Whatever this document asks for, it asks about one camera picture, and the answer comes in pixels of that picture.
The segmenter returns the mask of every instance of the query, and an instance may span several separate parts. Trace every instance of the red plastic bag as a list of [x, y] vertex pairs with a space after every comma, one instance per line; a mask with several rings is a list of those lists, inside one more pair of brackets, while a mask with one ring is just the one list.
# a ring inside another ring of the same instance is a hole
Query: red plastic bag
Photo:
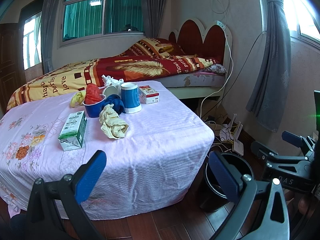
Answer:
[[95, 103], [98, 103], [102, 100], [100, 96], [100, 90], [97, 85], [95, 84], [89, 84], [87, 85], [87, 89], [85, 92], [85, 98], [84, 103], [86, 105], [93, 105]]

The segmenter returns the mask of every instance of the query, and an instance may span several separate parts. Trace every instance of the yellow cloth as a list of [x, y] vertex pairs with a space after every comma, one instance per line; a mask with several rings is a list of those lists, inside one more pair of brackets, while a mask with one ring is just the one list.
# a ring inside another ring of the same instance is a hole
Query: yellow cloth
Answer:
[[71, 99], [70, 106], [75, 107], [76, 102], [78, 102], [79, 105], [82, 105], [84, 98], [85, 98], [85, 90], [82, 90], [81, 92], [76, 93]]
[[112, 109], [113, 104], [106, 105], [99, 114], [99, 122], [101, 123], [101, 130], [106, 136], [112, 139], [124, 138], [129, 125], [119, 118], [119, 115]]

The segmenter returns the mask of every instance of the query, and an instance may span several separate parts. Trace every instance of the metal screw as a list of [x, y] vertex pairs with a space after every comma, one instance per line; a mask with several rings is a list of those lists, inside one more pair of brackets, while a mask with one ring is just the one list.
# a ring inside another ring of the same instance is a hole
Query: metal screw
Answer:
[[36, 183], [37, 185], [41, 184], [41, 183], [42, 183], [42, 179], [41, 179], [41, 178], [36, 179], [35, 183]]
[[252, 180], [252, 177], [251, 177], [249, 174], [244, 174], [244, 175], [242, 176], [242, 178], [243, 178], [245, 181], [250, 181], [250, 180]]
[[279, 185], [279, 184], [280, 184], [280, 180], [277, 179], [277, 178], [274, 178], [274, 179], [272, 180], [272, 182], [273, 182], [273, 184], [276, 184], [276, 185]]
[[63, 176], [63, 179], [64, 179], [65, 181], [70, 181], [70, 180], [72, 179], [72, 174], [66, 174], [66, 175], [64, 175], [64, 176]]

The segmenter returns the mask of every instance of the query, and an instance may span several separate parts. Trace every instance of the window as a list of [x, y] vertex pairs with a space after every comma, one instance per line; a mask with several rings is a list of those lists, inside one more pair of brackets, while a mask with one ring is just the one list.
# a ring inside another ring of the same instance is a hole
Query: window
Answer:
[[307, 2], [302, 0], [284, 0], [284, 12], [291, 36], [320, 46], [320, 34], [309, 8]]
[[128, 32], [143, 33], [141, 0], [63, 2], [62, 45], [110, 33]]
[[24, 69], [41, 63], [41, 12], [25, 21], [23, 28]]

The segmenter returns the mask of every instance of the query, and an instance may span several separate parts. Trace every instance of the gray curtain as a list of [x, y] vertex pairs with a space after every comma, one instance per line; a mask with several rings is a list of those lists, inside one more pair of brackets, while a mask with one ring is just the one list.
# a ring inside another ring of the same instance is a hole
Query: gray curtain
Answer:
[[40, 63], [39, 53], [38, 53], [38, 48], [37, 48], [38, 41], [39, 41], [40, 26], [41, 26], [41, 15], [36, 18], [36, 23], [35, 23], [35, 28], [34, 28], [34, 37], [35, 37], [35, 46], [36, 46], [35, 65]]
[[52, 43], [58, 4], [59, 0], [44, 0], [42, 7], [41, 54], [45, 74], [53, 70]]
[[149, 38], [157, 38], [167, 0], [141, 0], [144, 32]]
[[266, 48], [259, 76], [246, 109], [260, 125], [277, 132], [287, 99], [291, 40], [283, 0], [267, 0], [268, 25]]

